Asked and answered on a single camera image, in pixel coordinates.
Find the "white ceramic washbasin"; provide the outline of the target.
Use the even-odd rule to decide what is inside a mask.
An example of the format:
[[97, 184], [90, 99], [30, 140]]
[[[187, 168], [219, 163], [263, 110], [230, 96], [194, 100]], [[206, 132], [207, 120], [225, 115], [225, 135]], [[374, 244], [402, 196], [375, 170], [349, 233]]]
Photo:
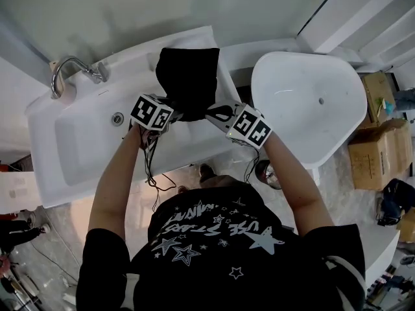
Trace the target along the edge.
[[[73, 100], [54, 100], [49, 93], [26, 110], [30, 150], [40, 200], [45, 208], [95, 193], [103, 170], [128, 132], [130, 112], [139, 94], [164, 95], [155, 66], [164, 47], [217, 47], [211, 26], [178, 32], [106, 57], [109, 81], [94, 84], [82, 73], [69, 77]], [[121, 113], [122, 123], [113, 123]], [[234, 144], [207, 120], [176, 122], [158, 141], [154, 175], [197, 163], [231, 150]]]

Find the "black drawstring bag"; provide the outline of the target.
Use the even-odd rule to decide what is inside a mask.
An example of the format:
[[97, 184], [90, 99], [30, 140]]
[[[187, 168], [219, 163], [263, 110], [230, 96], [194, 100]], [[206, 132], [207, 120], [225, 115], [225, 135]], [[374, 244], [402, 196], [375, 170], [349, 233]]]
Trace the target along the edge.
[[182, 122], [205, 118], [216, 102], [219, 48], [163, 48], [156, 77]]

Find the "chrome faucet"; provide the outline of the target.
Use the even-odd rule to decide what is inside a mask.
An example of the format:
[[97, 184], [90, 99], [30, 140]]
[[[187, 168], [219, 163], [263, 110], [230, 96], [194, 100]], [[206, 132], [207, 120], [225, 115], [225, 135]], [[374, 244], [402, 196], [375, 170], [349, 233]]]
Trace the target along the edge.
[[59, 90], [57, 84], [60, 71], [69, 64], [77, 66], [80, 71], [87, 76], [94, 84], [107, 82], [109, 79], [109, 71], [102, 62], [99, 62], [95, 67], [82, 62], [76, 56], [66, 56], [59, 60], [51, 77], [51, 98], [56, 100], [61, 98], [63, 90]]

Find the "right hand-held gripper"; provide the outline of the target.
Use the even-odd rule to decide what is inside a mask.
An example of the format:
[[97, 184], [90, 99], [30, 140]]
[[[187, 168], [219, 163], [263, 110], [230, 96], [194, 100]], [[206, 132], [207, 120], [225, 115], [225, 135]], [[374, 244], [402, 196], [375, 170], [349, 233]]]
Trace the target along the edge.
[[227, 128], [228, 116], [237, 115], [226, 132], [226, 138], [240, 145], [260, 149], [272, 133], [272, 128], [259, 111], [247, 104], [237, 114], [242, 106], [236, 100], [217, 102], [207, 109], [205, 118], [217, 128]]

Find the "cardboard box with small items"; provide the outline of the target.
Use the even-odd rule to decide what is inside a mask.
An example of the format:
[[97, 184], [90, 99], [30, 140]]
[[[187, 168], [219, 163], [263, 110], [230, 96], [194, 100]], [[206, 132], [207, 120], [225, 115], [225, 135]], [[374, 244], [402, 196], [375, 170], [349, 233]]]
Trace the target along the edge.
[[395, 110], [390, 82], [382, 71], [361, 77], [366, 92], [367, 113], [358, 129], [375, 128], [387, 121]]

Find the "person's right forearm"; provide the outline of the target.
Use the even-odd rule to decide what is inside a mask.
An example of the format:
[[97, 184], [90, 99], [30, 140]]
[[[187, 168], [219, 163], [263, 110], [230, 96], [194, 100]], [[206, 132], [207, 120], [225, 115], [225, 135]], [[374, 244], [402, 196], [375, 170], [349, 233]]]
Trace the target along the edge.
[[314, 179], [275, 132], [269, 135], [263, 148], [294, 215], [298, 234], [304, 236], [313, 229], [333, 226]]

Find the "person's black star-print T-shirt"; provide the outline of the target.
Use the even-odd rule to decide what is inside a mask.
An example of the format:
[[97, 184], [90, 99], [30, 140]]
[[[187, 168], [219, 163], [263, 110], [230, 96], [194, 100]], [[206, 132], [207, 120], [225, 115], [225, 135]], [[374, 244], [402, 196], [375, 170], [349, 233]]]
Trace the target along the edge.
[[105, 229], [86, 236], [78, 311], [361, 311], [365, 263], [356, 225], [304, 236], [249, 185], [193, 189], [163, 202], [131, 257]]

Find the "large taped cardboard box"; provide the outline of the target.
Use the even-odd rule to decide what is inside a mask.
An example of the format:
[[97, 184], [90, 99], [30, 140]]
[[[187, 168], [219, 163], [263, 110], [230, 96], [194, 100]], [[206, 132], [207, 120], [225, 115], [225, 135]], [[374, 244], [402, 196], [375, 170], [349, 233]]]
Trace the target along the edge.
[[348, 144], [355, 189], [382, 190], [413, 160], [410, 123], [390, 119], [376, 128], [360, 130]]

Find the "dark blue backpack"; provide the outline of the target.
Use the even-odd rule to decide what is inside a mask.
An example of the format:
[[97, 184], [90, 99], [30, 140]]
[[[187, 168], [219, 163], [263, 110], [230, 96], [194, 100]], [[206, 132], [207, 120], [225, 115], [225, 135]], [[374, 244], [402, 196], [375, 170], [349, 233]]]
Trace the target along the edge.
[[377, 199], [377, 224], [397, 225], [415, 204], [415, 188], [400, 179], [392, 179]]

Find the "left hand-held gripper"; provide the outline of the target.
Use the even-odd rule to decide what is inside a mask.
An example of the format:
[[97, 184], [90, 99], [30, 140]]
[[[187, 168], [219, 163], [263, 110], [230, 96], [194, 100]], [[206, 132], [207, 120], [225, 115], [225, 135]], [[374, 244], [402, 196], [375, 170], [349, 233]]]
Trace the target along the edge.
[[130, 116], [140, 127], [149, 130], [151, 135], [160, 136], [167, 132], [169, 125], [178, 121], [182, 114], [174, 109], [173, 101], [167, 97], [140, 94]]

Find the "white bathtub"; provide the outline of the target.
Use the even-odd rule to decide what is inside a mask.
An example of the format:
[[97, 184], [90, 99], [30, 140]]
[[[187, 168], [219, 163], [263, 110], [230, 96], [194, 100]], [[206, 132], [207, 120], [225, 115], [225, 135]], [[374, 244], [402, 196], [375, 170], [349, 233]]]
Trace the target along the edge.
[[251, 90], [254, 107], [307, 170], [322, 166], [367, 112], [359, 75], [334, 56], [267, 53], [254, 66]]

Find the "person's grey trousers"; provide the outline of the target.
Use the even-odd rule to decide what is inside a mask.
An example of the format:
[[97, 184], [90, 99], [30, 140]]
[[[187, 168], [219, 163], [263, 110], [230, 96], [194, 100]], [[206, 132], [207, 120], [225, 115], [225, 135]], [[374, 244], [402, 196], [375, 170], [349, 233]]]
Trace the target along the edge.
[[201, 178], [199, 184], [203, 189], [213, 187], [244, 187], [248, 185], [247, 183], [239, 181], [229, 175], [217, 176], [216, 174]]

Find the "person's left forearm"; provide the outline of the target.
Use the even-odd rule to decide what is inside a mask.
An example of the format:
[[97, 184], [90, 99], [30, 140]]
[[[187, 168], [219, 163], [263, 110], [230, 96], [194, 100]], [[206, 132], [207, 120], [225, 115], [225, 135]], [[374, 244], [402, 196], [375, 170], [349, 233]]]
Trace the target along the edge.
[[88, 229], [106, 229], [125, 239], [125, 216], [132, 177], [148, 130], [134, 124], [105, 168], [89, 217]]

